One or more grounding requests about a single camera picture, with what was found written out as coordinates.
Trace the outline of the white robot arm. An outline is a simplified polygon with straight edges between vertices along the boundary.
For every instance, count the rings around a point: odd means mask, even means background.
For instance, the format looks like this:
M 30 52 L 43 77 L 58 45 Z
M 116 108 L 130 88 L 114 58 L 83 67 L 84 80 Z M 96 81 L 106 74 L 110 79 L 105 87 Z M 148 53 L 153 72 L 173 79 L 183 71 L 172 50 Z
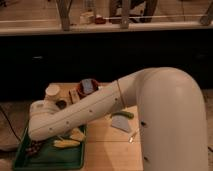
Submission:
M 31 113 L 28 135 L 45 140 L 131 106 L 139 114 L 144 171 L 209 171 L 202 91 L 177 68 L 143 69 L 57 113 Z

